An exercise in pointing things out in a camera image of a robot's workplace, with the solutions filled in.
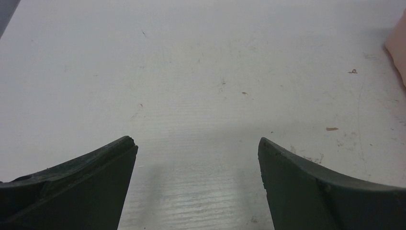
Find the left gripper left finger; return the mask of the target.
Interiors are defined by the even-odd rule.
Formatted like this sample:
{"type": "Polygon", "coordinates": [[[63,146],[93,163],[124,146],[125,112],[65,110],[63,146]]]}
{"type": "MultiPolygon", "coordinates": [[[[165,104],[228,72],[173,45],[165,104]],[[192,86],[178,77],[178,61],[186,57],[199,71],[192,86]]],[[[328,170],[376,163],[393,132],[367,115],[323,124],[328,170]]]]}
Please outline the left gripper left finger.
{"type": "Polygon", "coordinates": [[[3,230],[115,230],[138,151],[129,136],[0,184],[3,230]]]}

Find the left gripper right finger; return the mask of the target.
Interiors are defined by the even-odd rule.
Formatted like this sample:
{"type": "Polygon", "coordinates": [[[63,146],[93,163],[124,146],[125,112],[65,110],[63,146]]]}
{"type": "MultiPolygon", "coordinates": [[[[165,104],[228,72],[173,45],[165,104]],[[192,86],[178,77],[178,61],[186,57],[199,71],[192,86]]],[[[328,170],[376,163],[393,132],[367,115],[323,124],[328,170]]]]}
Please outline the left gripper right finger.
{"type": "Polygon", "coordinates": [[[263,186],[277,230],[403,230],[406,190],[353,178],[267,138],[258,147],[263,186]]]}

